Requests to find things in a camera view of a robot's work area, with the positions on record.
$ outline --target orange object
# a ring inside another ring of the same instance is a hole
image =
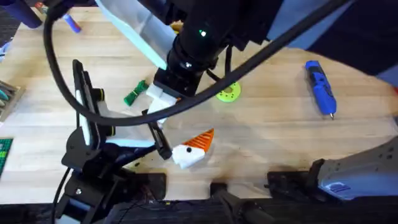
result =
[[[211,142],[214,136],[214,128],[208,130],[205,133],[198,135],[197,137],[190,139],[183,143],[185,146],[197,147],[203,149],[205,152],[209,150]]]

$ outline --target blue marker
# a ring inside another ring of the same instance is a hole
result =
[[[337,102],[331,92],[331,86],[321,65],[318,61],[311,60],[305,64],[305,69],[308,72],[313,95],[317,101],[319,110],[323,115],[330,115],[331,119],[335,119]]]
[[[81,31],[80,26],[72,19],[69,14],[63,15],[63,19],[67,22],[67,24],[69,24],[70,28],[72,28],[75,33],[79,33]]]

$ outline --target yellow-green gear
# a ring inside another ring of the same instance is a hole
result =
[[[234,102],[238,99],[239,95],[241,94],[241,85],[239,83],[234,83],[229,86],[232,90],[230,93],[225,92],[224,90],[219,92],[216,97],[225,103]]]

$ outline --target wooden table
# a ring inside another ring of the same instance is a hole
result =
[[[72,88],[72,60],[80,60],[94,86],[104,88],[109,108],[139,114],[150,103],[140,96],[128,108],[123,98],[139,80],[151,80],[157,68],[97,8],[74,8],[82,26],[73,33],[64,21],[53,32],[63,75]],[[234,51],[233,66],[259,46]],[[303,65],[319,60],[338,102],[336,119],[322,117],[305,81]],[[60,161],[75,129],[75,112],[59,93],[44,52],[42,29],[21,25],[0,79],[26,92],[0,129],[12,137],[12,149],[0,179],[0,203],[51,202],[65,172]],[[204,76],[200,90],[213,83]],[[297,49],[285,49],[240,81],[243,92],[234,103],[216,98],[169,118],[165,134],[175,146],[210,128],[215,138],[206,159],[181,170],[156,153],[141,161],[139,172],[167,173],[167,199],[208,197],[213,179],[230,184],[239,197],[266,197],[262,185],[270,170],[308,169],[319,158],[337,159],[378,146],[397,135],[392,115],[398,111],[393,89],[337,62]]]

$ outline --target green circuit board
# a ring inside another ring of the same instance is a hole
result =
[[[6,165],[6,159],[11,148],[11,143],[12,139],[0,139],[0,176],[4,166]]]

